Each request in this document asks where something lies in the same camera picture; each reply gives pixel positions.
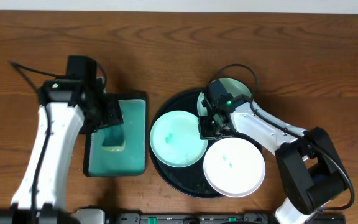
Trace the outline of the green yellow sponge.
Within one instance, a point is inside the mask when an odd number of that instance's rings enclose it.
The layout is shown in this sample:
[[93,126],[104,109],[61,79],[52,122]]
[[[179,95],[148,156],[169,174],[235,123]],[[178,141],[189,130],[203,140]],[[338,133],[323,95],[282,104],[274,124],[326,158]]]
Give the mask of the green yellow sponge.
[[107,151],[122,151],[125,148],[126,140],[123,125],[110,126],[103,129],[104,139],[102,148]]

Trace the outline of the mint plate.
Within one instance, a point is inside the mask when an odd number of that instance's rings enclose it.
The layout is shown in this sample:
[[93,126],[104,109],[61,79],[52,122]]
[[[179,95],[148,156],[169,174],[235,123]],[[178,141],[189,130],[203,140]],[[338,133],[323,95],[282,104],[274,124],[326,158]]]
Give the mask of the mint plate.
[[156,158],[170,167],[187,167],[199,161],[208,142],[200,138],[198,117],[187,111],[171,111],[154,122],[150,146]]
[[199,124],[213,129],[231,122],[231,113],[241,105],[242,97],[251,97],[250,90],[239,80],[219,78],[205,86],[197,99]]

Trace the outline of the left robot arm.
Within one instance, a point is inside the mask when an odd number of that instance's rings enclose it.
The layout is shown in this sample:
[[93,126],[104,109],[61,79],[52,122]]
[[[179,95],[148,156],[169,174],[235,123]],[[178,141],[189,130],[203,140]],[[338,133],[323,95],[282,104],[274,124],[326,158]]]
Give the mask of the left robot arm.
[[0,224],[109,223],[101,208],[65,210],[67,176],[78,135],[123,123],[114,95],[105,92],[103,68],[84,55],[68,57],[64,75],[52,74],[35,89],[39,122],[29,164]]

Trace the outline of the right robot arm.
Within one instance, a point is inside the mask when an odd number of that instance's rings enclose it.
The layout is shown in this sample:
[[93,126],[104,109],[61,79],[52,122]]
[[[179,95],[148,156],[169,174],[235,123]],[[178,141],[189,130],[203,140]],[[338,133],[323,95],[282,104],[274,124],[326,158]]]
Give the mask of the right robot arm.
[[219,80],[202,90],[206,114],[199,117],[201,139],[212,141],[203,162],[209,184],[220,194],[243,197],[265,177],[261,149],[275,156],[286,199],[277,223],[307,223],[345,191],[350,178],[322,128],[305,130],[268,114],[252,95],[230,94]]

